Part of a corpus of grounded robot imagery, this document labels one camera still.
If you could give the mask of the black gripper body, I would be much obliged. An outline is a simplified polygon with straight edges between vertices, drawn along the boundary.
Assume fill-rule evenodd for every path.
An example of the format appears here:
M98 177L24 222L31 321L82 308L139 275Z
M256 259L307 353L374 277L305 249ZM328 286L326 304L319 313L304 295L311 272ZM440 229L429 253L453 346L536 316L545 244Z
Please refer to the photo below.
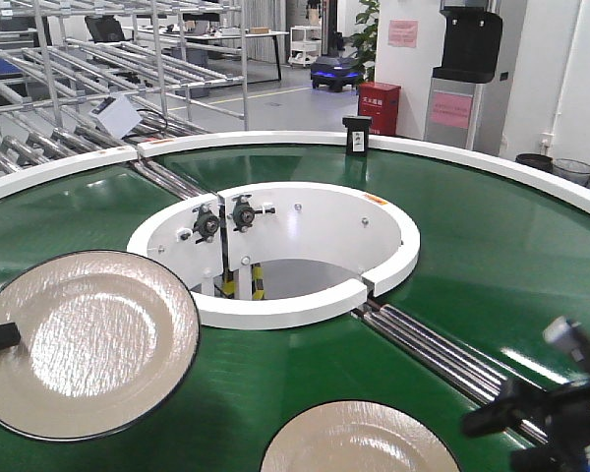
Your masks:
M577 322L555 319L543 332L547 343L567 354L587 374L531 403L528 418L544 427L547 442L513 452L513 471L590 471L590 337Z

